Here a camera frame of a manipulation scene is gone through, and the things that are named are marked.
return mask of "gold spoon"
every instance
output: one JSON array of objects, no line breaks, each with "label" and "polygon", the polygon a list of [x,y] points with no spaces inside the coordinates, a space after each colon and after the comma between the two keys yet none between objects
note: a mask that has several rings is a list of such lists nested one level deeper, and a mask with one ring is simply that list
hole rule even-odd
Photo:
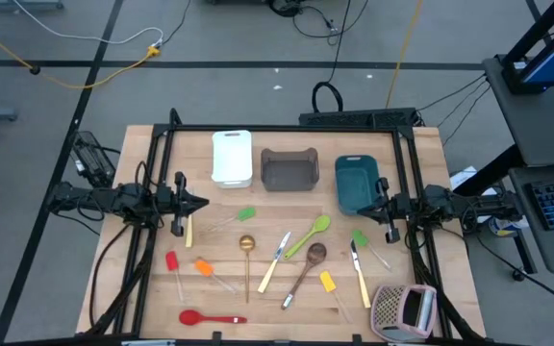
[{"label": "gold spoon", "polygon": [[239,240],[239,247],[245,252],[245,302],[249,303],[249,253],[256,247],[256,240],[251,235],[244,235]]}]

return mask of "yellow cable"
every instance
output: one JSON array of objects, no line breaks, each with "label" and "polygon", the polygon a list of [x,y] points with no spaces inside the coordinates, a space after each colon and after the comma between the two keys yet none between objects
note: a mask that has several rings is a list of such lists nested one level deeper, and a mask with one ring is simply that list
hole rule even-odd
[{"label": "yellow cable", "polygon": [[386,108],[390,105],[390,97],[392,96],[392,89],[394,88],[394,85],[396,83],[396,77],[399,75],[399,69],[401,68],[401,63],[403,60],[405,60],[405,51],[408,49],[408,45],[410,44],[410,37],[412,36],[412,31],[414,30],[414,26],[416,25],[416,22],[418,21],[418,17],[420,16],[420,8],[422,7],[422,0],[418,0],[418,3],[415,5],[415,12],[414,16],[412,17],[412,21],[410,22],[410,27],[408,28],[408,33],[405,35],[405,40],[403,41],[403,47],[401,47],[401,55],[399,57],[399,62],[396,64],[396,68],[394,69],[394,73],[392,74],[392,82],[390,82],[390,89],[389,89],[389,97],[386,99]]},{"label": "yellow cable", "polygon": [[[13,57],[17,62],[20,62],[23,66],[33,70],[34,67],[28,63],[28,62],[25,62],[24,60],[22,60],[20,57],[18,57],[13,51],[11,51],[8,47],[6,47],[3,43],[0,42],[0,48],[8,53],[8,55],[10,55],[11,57]],[[106,77],[105,79],[99,81],[99,82],[96,82],[92,85],[89,85],[89,86],[75,86],[75,85],[70,85],[68,83],[65,83],[65,82],[62,82],[60,80],[58,80],[57,78],[53,77],[53,76],[50,76],[48,74],[45,74],[45,73],[40,73],[39,75],[52,82],[52,83],[55,83],[61,87],[67,87],[67,88],[71,88],[71,89],[88,89],[88,88],[94,88],[94,87],[99,87],[105,83],[107,83],[108,81],[110,81],[112,78],[118,76],[119,74],[125,72],[125,71],[129,71],[131,70],[132,68],[134,67],[138,67],[139,65],[143,64],[144,62],[146,62],[147,60],[149,60],[150,58],[153,58],[153,57],[156,57],[160,55],[160,50],[154,46],[149,46],[149,49],[146,53],[146,55],[144,56],[144,58],[142,58],[140,61],[138,62],[135,62],[127,67],[124,67],[124,68],[121,68],[120,70],[116,71],[115,73],[113,73],[112,75]]]}]

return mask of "table leg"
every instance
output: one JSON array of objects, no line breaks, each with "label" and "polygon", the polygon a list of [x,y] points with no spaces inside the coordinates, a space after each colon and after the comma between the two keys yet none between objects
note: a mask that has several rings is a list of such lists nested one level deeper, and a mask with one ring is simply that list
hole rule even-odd
[{"label": "table leg", "polygon": [[524,165],[523,157],[520,155],[516,144],[513,144],[473,177],[455,188],[454,193],[462,196],[481,195],[491,185],[507,176],[510,168],[523,167]]},{"label": "table leg", "polygon": [[523,271],[527,274],[536,274],[538,270],[536,269],[536,264],[529,253],[529,246],[525,237],[523,236],[523,231],[518,230],[517,235],[514,237],[516,249],[518,250],[518,255],[520,260],[523,263]]}]

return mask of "wheel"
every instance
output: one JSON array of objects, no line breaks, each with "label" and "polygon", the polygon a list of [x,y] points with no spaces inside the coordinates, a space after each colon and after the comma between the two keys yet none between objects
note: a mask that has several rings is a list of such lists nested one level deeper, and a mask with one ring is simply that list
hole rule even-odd
[{"label": "wheel", "polygon": [[515,281],[518,281],[518,282],[522,282],[525,280],[525,275],[523,274],[522,272],[522,268],[518,269],[518,270],[513,270],[512,272],[512,278],[515,280]]}]

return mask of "wooden table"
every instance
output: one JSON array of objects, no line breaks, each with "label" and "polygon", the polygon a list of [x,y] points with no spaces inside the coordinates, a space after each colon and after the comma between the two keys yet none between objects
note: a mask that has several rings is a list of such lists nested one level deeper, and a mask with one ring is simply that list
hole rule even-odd
[{"label": "wooden table", "polygon": [[[115,183],[134,180],[139,161],[146,160],[150,142],[150,126],[131,126],[127,129],[119,160]],[[369,327],[369,309],[364,309],[356,272],[349,253],[351,231],[359,228],[365,232],[374,247],[392,266],[392,273],[368,251],[359,249],[361,266],[369,295],[373,296],[380,284],[413,284],[412,261],[404,241],[388,245],[384,240],[384,226],[359,216],[344,216],[339,212],[335,187],[335,159],[342,155],[371,155],[379,164],[380,175],[388,178],[389,194],[399,192],[397,169],[391,136],[388,134],[362,133],[254,133],[253,134],[253,184],[249,188],[220,189],[211,180],[213,169],[213,145],[209,132],[175,133],[173,152],[168,169],[168,183],[173,185],[174,173],[183,171],[193,193],[211,200],[211,203],[193,215],[194,241],[192,248],[185,248],[181,237],[174,237],[169,227],[158,231],[151,278],[146,297],[141,337],[208,339],[213,331],[222,331],[224,339],[256,340],[320,340],[347,341],[352,334],[360,334],[364,341],[380,338]],[[404,160],[408,170],[411,194],[414,195],[410,159],[406,142],[402,142]],[[438,130],[416,128],[415,143],[419,156],[423,183],[448,186],[448,173],[441,148]],[[319,155],[320,179],[310,192],[266,192],[260,180],[260,153],[264,148],[275,151],[300,151],[314,147]],[[255,217],[233,221],[208,232],[211,225],[235,215],[245,207],[255,207]],[[332,223],[328,231],[315,235],[308,244],[289,260],[281,259],[264,294],[257,292],[266,269],[284,234],[292,231],[286,250],[301,238],[321,214],[330,215]],[[166,225],[171,218],[165,217]],[[99,244],[98,255],[105,245],[121,229],[121,219],[107,216]],[[402,221],[396,227],[404,237],[406,226]],[[460,233],[458,221],[445,225]],[[120,288],[123,268],[129,247],[131,231],[119,239],[105,256],[97,279],[96,314],[102,313]],[[244,300],[244,253],[239,249],[239,238],[253,235],[256,249],[251,252],[250,302]],[[444,290],[457,310],[474,331],[484,334],[482,316],[471,277],[466,247],[463,241],[448,232],[435,231],[436,249],[441,267]],[[298,289],[290,308],[280,309],[288,291],[305,264],[307,247],[322,242],[328,256],[312,269]],[[177,284],[173,273],[166,269],[164,256],[168,251],[177,253],[181,268],[187,304],[182,306],[177,296]],[[234,286],[232,294],[210,278],[200,275],[193,262],[202,257],[212,263],[215,274]],[[319,273],[329,270],[340,297],[354,319],[348,325],[339,314],[337,302],[326,293],[319,280]],[[78,331],[88,329],[88,285],[85,302],[78,323]],[[131,326],[132,307],[136,294],[129,300],[124,331]],[[194,327],[179,322],[184,309],[197,309],[208,315],[242,315],[249,323],[242,325],[202,323]]]}]

